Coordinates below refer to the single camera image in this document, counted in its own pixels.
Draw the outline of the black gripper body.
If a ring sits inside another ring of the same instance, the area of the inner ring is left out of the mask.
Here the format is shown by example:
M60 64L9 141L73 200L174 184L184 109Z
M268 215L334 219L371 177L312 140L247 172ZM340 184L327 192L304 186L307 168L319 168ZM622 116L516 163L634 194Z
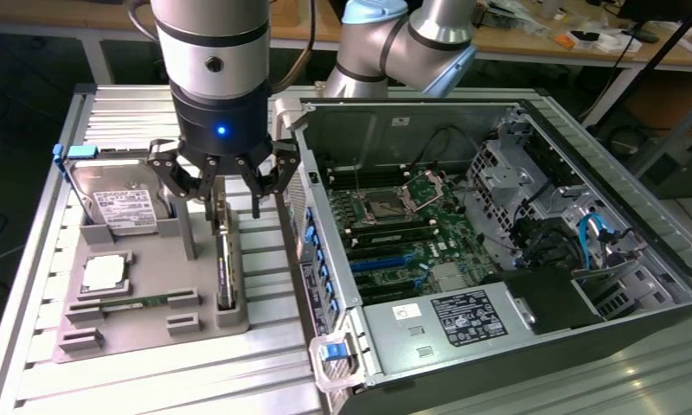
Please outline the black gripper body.
M204 99L170 84L184 145L203 156L234 163L239 156L258 166L270 157L270 83L234 99Z

